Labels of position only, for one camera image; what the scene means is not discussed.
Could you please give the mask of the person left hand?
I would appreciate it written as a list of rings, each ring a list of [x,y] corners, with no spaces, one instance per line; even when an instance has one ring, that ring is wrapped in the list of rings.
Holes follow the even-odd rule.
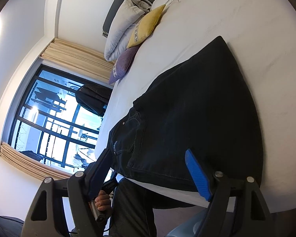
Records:
[[[104,190],[101,190],[96,197],[95,206],[98,211],[108,217],[112,214],[112,203],[110,200],[110,196]]]

